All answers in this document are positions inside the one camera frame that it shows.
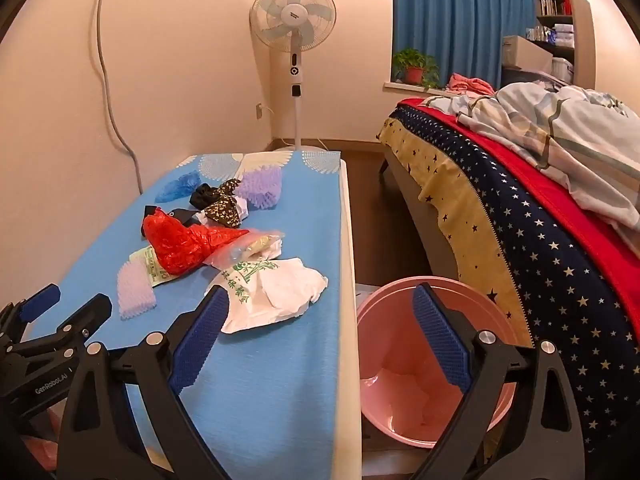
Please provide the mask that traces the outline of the plaid light quilt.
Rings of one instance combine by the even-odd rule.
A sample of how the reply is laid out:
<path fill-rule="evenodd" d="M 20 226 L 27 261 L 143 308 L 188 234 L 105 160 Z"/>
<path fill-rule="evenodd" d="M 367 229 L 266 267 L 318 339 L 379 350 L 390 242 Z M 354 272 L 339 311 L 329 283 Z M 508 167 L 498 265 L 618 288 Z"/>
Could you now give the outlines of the plaid light quilt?
<path fill-rule="evenodd" d="M 508 84 L 492 96 L 432 96 L 432 110 L 514 152 L 639 249 L 639 116 L 608 93 Z"/>

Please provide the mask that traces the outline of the purple foam net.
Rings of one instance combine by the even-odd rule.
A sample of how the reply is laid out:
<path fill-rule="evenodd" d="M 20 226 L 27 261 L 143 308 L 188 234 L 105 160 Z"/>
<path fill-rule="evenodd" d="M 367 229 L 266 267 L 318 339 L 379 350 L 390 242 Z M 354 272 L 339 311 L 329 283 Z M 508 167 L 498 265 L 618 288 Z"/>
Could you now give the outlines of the purple foam net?
<path fill-rule="evenodd" d="M 282 169 L 263 166 L 243 174 L 234 194 L 256 209 L 270 209 L 279 203 L 281 192 Z"/>

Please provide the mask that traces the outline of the clear bag with candies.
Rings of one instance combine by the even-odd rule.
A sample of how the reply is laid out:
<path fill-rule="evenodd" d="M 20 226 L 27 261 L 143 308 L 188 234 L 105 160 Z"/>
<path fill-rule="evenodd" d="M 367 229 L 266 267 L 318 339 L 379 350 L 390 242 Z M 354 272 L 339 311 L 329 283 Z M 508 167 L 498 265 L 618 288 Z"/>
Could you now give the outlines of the clear bag with candies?
<path fill-rule="evenodd" d="M 219 248 L 204 263 L 219 271 L 241 262 L 272 260 L 281 255 L 284 234 L 279 231 L 250 229 L 232 243 Z"/>

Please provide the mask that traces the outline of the green printed paper packet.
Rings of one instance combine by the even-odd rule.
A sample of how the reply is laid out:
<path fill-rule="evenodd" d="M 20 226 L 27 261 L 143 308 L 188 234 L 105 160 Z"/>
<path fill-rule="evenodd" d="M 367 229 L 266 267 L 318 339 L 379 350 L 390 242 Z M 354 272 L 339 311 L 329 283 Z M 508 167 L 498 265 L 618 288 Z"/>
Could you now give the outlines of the green printed paper packet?
<path fill-rule="evenodd" d="M 146 274 L 149 275 L 149 281 L 152 287 L 160 284 L 168 283 L 177 277 L 168 273 L 157 259 L 155 249 L 151 246 L 145 246 L 129 256 L 131 262 L 138 262 L 145 268 Z"/>

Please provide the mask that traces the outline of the potted green plant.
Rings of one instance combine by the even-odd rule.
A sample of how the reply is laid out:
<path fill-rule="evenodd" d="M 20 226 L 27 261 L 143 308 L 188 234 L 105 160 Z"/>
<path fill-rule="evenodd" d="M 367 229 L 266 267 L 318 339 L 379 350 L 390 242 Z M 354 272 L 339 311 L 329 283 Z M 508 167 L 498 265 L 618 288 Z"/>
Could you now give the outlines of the potted green plant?
<path fill-rule="evenodd" d="M 439 67 L 434 56 L 424 54 L 415 48 L 405 48 L 393 54 L 392 67 L 393 76 L 404 84 L 424 89 L 439 87 Z"/>

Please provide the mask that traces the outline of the wooden bookshelf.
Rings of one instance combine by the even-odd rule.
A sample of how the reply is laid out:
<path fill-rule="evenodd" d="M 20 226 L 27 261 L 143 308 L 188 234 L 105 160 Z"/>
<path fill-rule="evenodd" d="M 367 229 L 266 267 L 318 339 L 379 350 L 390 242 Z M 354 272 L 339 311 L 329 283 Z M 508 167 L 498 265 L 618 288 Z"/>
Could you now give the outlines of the wooden bookshelf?
<path fill-rule="evenodd" d="M 574 67 L 573 82 L 585 88 L 596 84 L 596 38 L 587 0 L 535 0 L 537 28 L 534 43 L 564 58 Z"/>

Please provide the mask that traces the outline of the black gold dotted wrapper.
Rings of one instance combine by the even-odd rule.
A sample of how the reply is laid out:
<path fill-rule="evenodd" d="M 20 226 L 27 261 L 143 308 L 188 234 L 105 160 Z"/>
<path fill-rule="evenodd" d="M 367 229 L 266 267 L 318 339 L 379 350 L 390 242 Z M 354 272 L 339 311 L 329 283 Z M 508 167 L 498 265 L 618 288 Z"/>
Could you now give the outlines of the black gold dotted wrapper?
<path fill-rule="evenodd" d="M 237 229 L 241 225 L 241 218 L 234 191 L 240 183 L 239 179 L 229 179 L 219 186 L 202 183 L 192 193 L 190 204 L 203 211 L 209 220 L 225 228 Z"/>

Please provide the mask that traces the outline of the cardboard box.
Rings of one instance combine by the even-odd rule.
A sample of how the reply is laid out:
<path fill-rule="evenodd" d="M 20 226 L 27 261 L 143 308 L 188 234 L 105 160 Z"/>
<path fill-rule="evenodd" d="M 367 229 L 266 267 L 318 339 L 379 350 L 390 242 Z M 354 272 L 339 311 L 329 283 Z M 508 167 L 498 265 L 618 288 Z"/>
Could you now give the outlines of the cardboard box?
<path fill-rule="evenodd" d="M 502 65 L 526 72 L 551 73 L 553 56 L 521 36 L 502 38 Z"/>

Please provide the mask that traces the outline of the blue curtain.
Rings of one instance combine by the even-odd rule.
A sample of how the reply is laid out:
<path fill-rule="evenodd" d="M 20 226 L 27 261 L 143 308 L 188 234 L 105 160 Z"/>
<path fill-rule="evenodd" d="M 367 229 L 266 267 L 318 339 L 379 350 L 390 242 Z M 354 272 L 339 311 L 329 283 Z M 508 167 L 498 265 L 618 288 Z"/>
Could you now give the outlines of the blue curtain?
<path fill-rule="evenodd" d="M 535 23 L 535 0 L 393 0 L 393 51 L 434 58 L 442 86 L 457 73 L 498 88 L 503 38 Z"/>

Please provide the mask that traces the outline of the blue foam net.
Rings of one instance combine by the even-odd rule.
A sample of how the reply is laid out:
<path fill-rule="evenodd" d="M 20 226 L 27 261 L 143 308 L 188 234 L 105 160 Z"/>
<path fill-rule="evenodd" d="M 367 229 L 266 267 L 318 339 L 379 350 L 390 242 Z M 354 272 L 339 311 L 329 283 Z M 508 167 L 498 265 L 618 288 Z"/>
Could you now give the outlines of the blue foam net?
<path fill-rule="evenodd" d="M 190 197 L 201 184 L 202 179 L 198 170 L 190 171 L 166 183 L 156 194 L 155 201 L 162 204 Z"/>

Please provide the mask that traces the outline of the white bag green print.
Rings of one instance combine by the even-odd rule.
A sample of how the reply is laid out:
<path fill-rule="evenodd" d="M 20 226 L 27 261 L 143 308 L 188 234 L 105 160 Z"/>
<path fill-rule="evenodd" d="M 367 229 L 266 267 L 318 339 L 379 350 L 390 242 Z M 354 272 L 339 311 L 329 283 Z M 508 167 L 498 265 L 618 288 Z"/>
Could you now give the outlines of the white bag green print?
<path fill-rule="evenodd" d="M 298 318 L 328 287 L 329 279 L 299 258 L 241 262 L 220 271 L 218 285 L 229 295 L 221 331 L 230 335 Z"/>

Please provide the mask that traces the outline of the red plastic bag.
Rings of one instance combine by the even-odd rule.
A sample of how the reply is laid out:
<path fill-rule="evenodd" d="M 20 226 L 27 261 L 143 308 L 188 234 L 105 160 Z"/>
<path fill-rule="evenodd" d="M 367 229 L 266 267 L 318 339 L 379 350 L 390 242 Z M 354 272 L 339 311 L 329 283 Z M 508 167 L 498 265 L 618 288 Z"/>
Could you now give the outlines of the red plastic bag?
<path fill-rule="evenodd" d="M 154 248 L 160 266 L 180 276 L 198 268 L 214 252 L 248 233 L 244 229 L 184 226 L 179 220 L 156 208 L 142 221 L 145 238 Z"/>

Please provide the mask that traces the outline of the yellow star bed skirt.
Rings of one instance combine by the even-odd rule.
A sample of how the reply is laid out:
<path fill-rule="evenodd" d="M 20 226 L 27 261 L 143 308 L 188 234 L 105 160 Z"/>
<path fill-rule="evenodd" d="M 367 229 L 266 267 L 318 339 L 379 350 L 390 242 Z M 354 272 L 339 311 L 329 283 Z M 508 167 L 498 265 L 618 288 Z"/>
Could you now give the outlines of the yellow star bed skirt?
<path fill-rule="evenodd" d="M 518 288 L 496 237 L 497 223 L 482 201 L 480 181 L 464 170 L 471 159 L 455 162 L 444 148 L 387 118 L 378 134 L 397 178 L 433 273 L 455 278 L 490 299 L 514 329 L 516 341 L 531 346 Z"/>

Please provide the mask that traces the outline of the white standing fan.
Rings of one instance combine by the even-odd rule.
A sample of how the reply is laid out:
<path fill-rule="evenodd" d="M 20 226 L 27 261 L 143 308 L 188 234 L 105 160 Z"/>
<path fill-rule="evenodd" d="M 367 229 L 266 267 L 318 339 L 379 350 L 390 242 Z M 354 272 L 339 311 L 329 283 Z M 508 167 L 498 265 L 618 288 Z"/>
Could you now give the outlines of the white standing fan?
<path fill-rule="evenodd" d="M 288 82 L 294 110 L 295 151 L 303 149 L 303 53 L 320 46 L 333 32 L 334 0 L 255 0 L 250 28 L 266 47 L 288 55 Z"/>

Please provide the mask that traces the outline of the white wall plug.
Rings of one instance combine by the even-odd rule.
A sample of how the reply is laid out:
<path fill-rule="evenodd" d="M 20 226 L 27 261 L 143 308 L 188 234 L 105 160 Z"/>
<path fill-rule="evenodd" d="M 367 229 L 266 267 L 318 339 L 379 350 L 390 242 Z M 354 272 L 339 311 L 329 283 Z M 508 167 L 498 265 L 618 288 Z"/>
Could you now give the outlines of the white wall plug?
<path fill-rule="evenodd" d="M 262 102 L 256 104 L 255 112 L 257 119 L 262 119 L 265 116 L 272 116 L 274 114 L 273 109 Z"/>

